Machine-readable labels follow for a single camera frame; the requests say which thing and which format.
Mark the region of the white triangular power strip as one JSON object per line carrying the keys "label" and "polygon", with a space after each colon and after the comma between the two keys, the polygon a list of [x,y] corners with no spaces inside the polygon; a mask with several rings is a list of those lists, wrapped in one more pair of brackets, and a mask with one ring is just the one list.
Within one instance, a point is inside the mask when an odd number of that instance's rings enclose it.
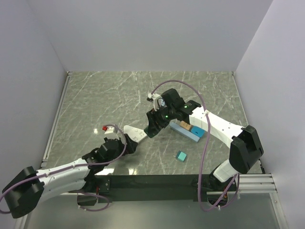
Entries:
{"label": "white triangular power strip", "polygon": [[147,137],[147,134],[142,129],[129,125],[124,126],[123,132],[127,134],[132,141],[136,143],[140,143],[142,140],[144,140]]}

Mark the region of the wooden cube plug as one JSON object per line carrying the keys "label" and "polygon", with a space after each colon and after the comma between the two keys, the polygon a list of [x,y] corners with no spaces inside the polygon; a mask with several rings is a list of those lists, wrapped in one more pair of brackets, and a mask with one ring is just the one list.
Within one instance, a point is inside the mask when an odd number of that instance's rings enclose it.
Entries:
{"label": "wooden cube plug", "polygon": [[188,123],[185,122],[185,121],[181,121],[181,122],[179,123],[179,126],[182,127],[182,128],[184,128],[184,129],[186,129],[187,131],[190,131],[191,128],[192,128],[192,125],[191,125],[191,124],[188,124]]}

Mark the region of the dark green plug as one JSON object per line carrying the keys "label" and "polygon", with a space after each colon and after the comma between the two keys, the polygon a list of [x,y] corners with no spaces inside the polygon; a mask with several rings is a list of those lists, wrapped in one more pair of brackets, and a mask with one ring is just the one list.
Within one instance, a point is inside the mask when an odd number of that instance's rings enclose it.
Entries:
{"label": "dark green plug", "polygon": [[150,129],[149,127],[146,127],[146,128],[144,129],[144,132],[147,134],[147,136],[148,136],[149,138],[153,138],[153,132],[151,131],[151,129]]}

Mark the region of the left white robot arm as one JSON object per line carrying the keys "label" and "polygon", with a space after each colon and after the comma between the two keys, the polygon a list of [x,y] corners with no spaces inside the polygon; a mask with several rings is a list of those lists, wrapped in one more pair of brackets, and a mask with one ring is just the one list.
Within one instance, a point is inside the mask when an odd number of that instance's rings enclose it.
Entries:
{"label": "left white robot arm", "polygon": [[14,219],[32,212],[36,206],[52,197],[70,191],[89,192],[97,186],[95,175],[112,161],[122,156],[133,154],[140,137],[124,139],[104,139],[104,143],[81,158],[54,168],[35,170],[27,167],[2,190],[1,199],[8,205],[8,211]]}

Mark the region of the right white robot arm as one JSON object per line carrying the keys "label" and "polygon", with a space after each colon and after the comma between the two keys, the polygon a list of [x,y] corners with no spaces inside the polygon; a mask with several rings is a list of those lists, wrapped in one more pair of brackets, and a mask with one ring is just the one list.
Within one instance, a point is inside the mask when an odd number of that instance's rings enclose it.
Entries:
{"label": "right white robot arm", "polygon": [[229,158],[209,178],[209,185],[214,190],[222,189],[236,174],[246,174],[264,153],[254,127],[232,124],[193,100],[185,102],[173,88],[161,95],[148,94],[147,100],[153,102],[153,109],[146,114],[148,125],[144,129],[149,138],[155,137],[176,119],[210,133],[229,147]]}

